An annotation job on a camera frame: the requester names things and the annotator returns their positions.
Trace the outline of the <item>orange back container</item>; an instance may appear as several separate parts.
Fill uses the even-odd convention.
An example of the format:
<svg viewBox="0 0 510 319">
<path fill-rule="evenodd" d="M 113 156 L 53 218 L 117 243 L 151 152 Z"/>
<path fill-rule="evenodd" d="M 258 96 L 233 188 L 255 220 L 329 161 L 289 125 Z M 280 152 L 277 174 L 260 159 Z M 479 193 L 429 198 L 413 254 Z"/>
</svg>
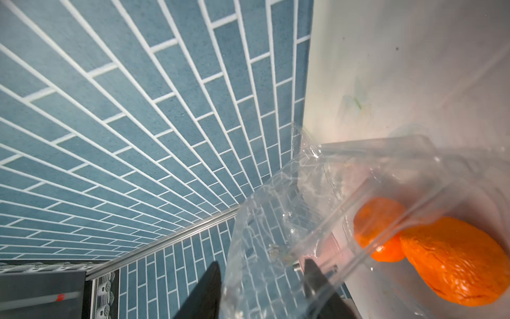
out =
<svg viewBox="0 0 510 319">
<path fill-rule="evenodd" d="M 353 220 L 354 238 L 361 248 L 367 248 L 383 231 L 396 221 L 406 208 L 389 198 L 373 198 L 358 210 Z M 400 235 L 397 233 L 381 243 L 371 258 L 382 263 L 398 263 L 405 259 Z"/>
<path fill-rule="evenodd" d="M 494 303 L 509 287 L 509 258 L 486 232 L 452 217 L 405 229 L 402 251 L 439 297 L 465 307 Z"/>
</svg>

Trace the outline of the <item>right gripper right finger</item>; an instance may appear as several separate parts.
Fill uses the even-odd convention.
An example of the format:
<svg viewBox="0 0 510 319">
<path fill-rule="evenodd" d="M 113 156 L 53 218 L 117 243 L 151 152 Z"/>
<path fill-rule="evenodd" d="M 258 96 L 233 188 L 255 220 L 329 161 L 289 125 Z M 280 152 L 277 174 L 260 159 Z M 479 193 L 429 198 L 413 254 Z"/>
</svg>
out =
<svg viewBox="0 0 510 319">
<path fill-rule="evenodd" d="M 313 259 L 304 262 L 304 292 L 306 318 L 356 318 Z"/>
</svg>

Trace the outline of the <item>clear clamshell container back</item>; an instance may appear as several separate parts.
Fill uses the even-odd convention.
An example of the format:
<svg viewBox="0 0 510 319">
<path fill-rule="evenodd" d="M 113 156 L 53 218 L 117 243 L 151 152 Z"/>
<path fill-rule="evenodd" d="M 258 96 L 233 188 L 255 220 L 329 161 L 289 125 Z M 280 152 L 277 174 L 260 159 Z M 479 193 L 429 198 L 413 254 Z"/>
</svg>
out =
<svg viewBox="0 0 510 319">
<path fill-rule="evenodd" d="M 508 318 L 509 290 L 484 306 L 440 297 L 408 261 L 374 254 L 444 217 L 509 251 L 509 151 L 438 148 L 421 135 L 316 144 L 286 133 L 292 158 L 239 208 L 222 318 Z"/>
</svg>

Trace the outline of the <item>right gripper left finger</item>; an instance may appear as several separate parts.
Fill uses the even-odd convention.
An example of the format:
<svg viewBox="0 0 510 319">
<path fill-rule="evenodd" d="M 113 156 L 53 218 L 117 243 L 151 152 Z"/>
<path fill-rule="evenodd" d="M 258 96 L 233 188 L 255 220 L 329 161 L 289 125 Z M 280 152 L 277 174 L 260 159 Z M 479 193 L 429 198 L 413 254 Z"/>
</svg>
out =
<svg viewBox="0 0 510 319">
<path fill-rule="evenodd" d="M 221 300 L 220 265 L 213 261 L 180 307 L 174 319 L 218 319 Z"/>
</svg>

